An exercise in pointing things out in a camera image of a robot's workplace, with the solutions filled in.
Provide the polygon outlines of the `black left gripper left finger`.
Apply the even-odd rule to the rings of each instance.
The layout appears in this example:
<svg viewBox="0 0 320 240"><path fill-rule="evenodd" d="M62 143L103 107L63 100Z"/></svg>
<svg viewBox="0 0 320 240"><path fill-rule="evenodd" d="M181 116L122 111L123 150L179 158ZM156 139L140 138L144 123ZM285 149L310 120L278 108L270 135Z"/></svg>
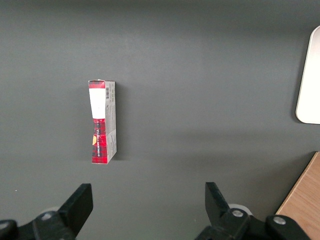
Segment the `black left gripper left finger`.
<svg viewBox="0 0 320 240"><path fill-rule="evenodd" d="M81 184L58 210L41 213L25 225L0 221L2 240L75 240L93 210L92 185Z"/></svg>

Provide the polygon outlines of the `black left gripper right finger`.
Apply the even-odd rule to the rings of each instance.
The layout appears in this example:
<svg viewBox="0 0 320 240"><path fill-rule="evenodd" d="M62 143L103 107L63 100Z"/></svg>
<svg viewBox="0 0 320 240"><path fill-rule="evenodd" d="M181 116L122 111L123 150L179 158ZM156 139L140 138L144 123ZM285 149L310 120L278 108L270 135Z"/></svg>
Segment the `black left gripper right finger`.
<svg viewBox="0 0 320 240"><path fill-rule="evenodd" d="M258 220L239 207L230 207L215 182L205 183L205 210L210 225L197 240L309 240L292 218L269 215Z"/></svg>

